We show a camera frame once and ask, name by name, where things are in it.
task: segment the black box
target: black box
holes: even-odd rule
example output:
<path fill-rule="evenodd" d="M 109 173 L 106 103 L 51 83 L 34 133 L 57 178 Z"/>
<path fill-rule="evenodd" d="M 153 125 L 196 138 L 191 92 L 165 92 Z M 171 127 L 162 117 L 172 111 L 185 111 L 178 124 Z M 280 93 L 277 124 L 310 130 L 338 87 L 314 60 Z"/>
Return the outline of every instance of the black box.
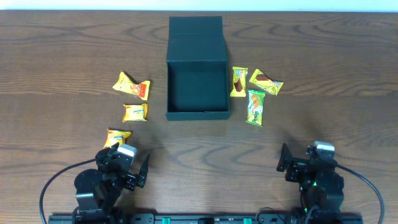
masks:
<path fill-rule="evenodd" d="M 170 17 L 166 62 L 168 120 L 229 118 L 221 16 Z"/>

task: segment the wooden table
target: wooden table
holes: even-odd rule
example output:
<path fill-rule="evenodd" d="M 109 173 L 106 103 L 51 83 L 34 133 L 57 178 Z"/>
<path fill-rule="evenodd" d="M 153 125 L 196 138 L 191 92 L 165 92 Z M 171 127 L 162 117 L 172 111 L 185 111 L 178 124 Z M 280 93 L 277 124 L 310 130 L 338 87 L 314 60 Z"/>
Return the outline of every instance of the wooden table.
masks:
<path fill-rule="evenodd" d="M 245 123 L 247 98 L 231 99 L 224 121 L 167 121 L 169 16 L 222 15 L 230 67 L 285 82 L 265 98 L 263 128 Z M 91 159 L 107 128 L 128 129 L 150 153 L 144 189 L 118 205 L 159 213 L 254 213 L 299 206 L 298 184 L 276 172 L 286 142 L 305 157 L 315 140 L 369 178 L 398 222 L 398 15 L 299 12 L 3 11 L 0 13 L 0 223 L 40 223 L 39 195 L 57 171 Z M 151 80 L 148 122 L 122 123 L 119 72 Z M 248 89 L 258 89 L 248 83 Z M 76 207 L 71 170 L 49 187 L 45 215 Z M 376 223 L 379 202 L 345 178 L 342 211 Z"/>

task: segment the black cable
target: black cable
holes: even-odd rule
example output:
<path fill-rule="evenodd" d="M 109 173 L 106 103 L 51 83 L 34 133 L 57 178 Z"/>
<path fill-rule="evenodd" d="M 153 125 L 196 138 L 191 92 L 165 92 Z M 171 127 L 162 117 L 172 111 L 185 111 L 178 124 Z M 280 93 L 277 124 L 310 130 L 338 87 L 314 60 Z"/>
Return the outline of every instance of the black cable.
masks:
<path fill-rule="evenodd" d="M 383 201 L 383 197 L 380 194 L 380 191 L 370 181 L 368 181 L 367 178 L 365 178 L 361 174 L 359 174 L 359 173 L 357 173 L 357 172 L 355 172 L 355 171 L 353 171 L 353 170 L 351 170 L 351 169 L 349 169 L 347 167 L 344 167 L 342 165 L 334 164 L 334 163 L 332 163 L 330 161 L 326 161 L 324 159 L 320 159 L 320 158 L 318 158 L 318 159 L 322 160 L 324 162 L 328 162 L 330 164 L 333 164 L 334 166 L 336 166 L 336 167 L 338 167 L 338 168 L 340 168 L 342 170 L 345 170 L 345 171 L 349 172 L 350 174 L 353 174 L 354 176 L 356 176 L 359 179 L 363 180 L 365 183 L 367 183 L 370 186 L 370 188 L 373 189 L 374 193 L 376 193 L 376 195 L 377 195 L 377 197 L 379 199 L 379 202 L 380 202 L 380 217 L 379 217 L 378 224 L 381 224 L 383 222 L 383 218 L 384 218 L 384 201 Z"/>
<path fill-rule="evenodd" d="M 275 210 L 274 210 L 273 208 L 271 208 L 271 207 L 262 207 L 262 208 L 260 208 L 259 211 L 256 213 L 256 219 L 255 219 L 254 221 L 258 221 L 259 213 L 260 213 L 261 211 L 263 211 L 264 209 L 269 209 L 269 210 L 271 210 L 274 214 L 276 214 L 276 215 L 283 221 L 283 223 L 285 223 L 285 219 L 283 219 L 279 214 L 277 214 L 277 213 L 275 212 Z"/>
<path fill-rule="evenodd" d="M 72 224 L 76 223 L 76 214 L 77 214 L 77 210 L 79 210 L 79 206 L 77 206 L 73 212 L 72 212 Z"/>
<path fill-rule="evenodd" d="M 308 221 L 310 220 L 311 214 L 313 213 L 313 211 L 315 211 L 316 209 L 319 209 L 318 205 L 314 205 L 310 208 L 310 210 L 308 211 L 308 213 L 305 215 L 305 222 L 304 224 L 308 224 Z"/>
<path fill-rule="evenodd" d="M 300 204 L 301 204 L 301 207 L 302 207 L 302 208 L 304 207 L 304 204 L 303 204 L 303 195 L 304 195 L 304 191 L 301 190 L 301 192 L 300 192 Z"/>
<path fill-rule="evenodd" d="M 101 159 L 101 158 L 90 159 L 90 160 L 85 161 L 85 162 L 79 162 L 79 163 L 77 163 L 77 164 L 68 166 L 68 167 L 62 169 L 61 171 L 57 172 L 54 176 L 52 176 L 52 177 L 50 178 L 49 181 L 47 181 L 47 183 L 46 183 L 46 184 L 44 185 L 44 187 L 43 187 L 42 193 L 40 194 L 40 200 L 39 200 L 39 210 L 40 210 L 40 216 L 42 217 L 43 224 L 47 224 L 47 221 L 45 220 L 45 216 L 44 216 L 44 210 L 43 210 L 43 198 L 44 198 L 44 193 L 45 193 L 45 191 L 47 190 L 47 187 L 49 187 L 49 185 L 51 184 L 51 182 L 52 182 L 56 177 L 58 177 L 58 176 L 61 175 L 63 172 L 65 172 L 65 171 L 67 171 L 67 170 L 69 170 L 69 169 L 72 169 L 72 168 L 75 168 L 75 167 L 78 167 L 78 166 L 81 166 L 81 165 L 84 165 L 84 164 L 87 164 L 87 163 L 91 163 L 91 162 L 97 161 L 98 159 Z"/>

